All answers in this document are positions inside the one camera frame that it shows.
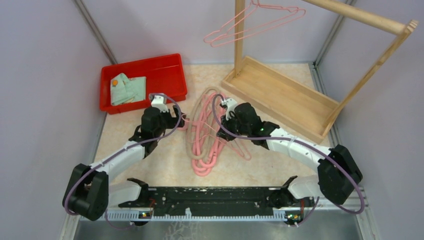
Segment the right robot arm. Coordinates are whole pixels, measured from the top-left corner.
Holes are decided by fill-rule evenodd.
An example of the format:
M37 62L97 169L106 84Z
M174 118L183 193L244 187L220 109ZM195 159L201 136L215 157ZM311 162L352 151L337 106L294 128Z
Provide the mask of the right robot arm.
M281 199L295 206L306 197L325 197L335 205L343 205L357 190L363 175L347 147L338 144L327 147L298 138L278 124L263 121L254 107L223 100L217 136L226 141L244 139L266 150L285 154L315 171L315 175L293 177L283 187Z

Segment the beige thick hanger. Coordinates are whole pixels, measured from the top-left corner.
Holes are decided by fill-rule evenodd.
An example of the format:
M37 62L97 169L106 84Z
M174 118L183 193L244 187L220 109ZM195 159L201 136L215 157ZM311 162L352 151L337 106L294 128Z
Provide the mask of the beige thick hanger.
M217 105L212 101L214 96L221 93L222 91L217 87L207 87L195 101L186 117L185 147L189 158L193 160L202 160L207 156L203 147L210 146L211 137L206 135L201 137L201 131L206 130L207 134L216 132L214 129L216 121L212 111L217 108Z

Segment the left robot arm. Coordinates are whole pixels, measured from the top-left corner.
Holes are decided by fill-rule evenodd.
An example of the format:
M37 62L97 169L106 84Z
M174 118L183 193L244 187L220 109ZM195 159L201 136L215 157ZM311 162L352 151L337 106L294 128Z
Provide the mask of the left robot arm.
M149 185L142 180L129 178L124 183L112 181L135 163L148 157L161 139L184 126L185 114L175 104L175 116L165 104L153 104L141 116L141 124L124 146L100 162L76 165L69 178L62 206L72 216L96 221L110 207L153 207L154 198Z

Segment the thin pink wire hanger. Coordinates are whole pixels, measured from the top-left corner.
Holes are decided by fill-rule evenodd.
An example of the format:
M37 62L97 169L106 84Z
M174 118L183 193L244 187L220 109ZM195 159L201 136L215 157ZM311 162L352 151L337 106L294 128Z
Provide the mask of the thin pink wire hanger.
M196 161L207 159L210 162L217 160L225 146L229 144L213 135L218 131L217 121L211 117L212 112L204 112L195 121L190 118L186 122L187 154Z
M221 47L287 25L305 17L306 13L306 9L295 5L250 0L218 29L205 35L203 42L213 48Z
M203 133L200 137L199 140L197 140L196 138L194 138L193 141L188 141L188 143L193 144L193 146L195 146L198 142L200 142L200 140L202 140L203 138L211 138L213 143L215 142L219 142L218 144L218 148L219 150L217 150L217 154L216 156L218 157L218 155L221 153L222 149L224 148L224 146L229 147L230 149L232 149L234 152L236 152L240 157L242 157L244 160L249 161L252 158L251 153L249 152L249 150L247 150L246 146L244 145L243 142L239 142L239 141L235 141L235 145L236 147L234 147L234 145L232 143L229 143L228 141L214 136L211 134L211 131L213 131L214 133L216 133L218 130L214 127L214 124L212 123L211 125L209 125L208 123L206 123L205 121L189 121L189 120L185 120L185 126L180 128L181 131L185 131L186 133L186 138L189 138L189 133L191 132L196 132L197 129L200 130L200 132L205 132Z

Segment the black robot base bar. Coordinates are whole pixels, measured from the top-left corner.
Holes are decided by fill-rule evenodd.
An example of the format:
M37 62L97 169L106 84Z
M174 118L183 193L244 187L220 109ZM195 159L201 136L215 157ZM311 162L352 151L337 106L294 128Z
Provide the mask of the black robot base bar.
M291 177L283 186L188 187L149 186L131 178L141 187L135 200L120 208L140 208L142 226L156 221L270 221L295 227L310 216L316 206L313 197L294 198L288 191Z

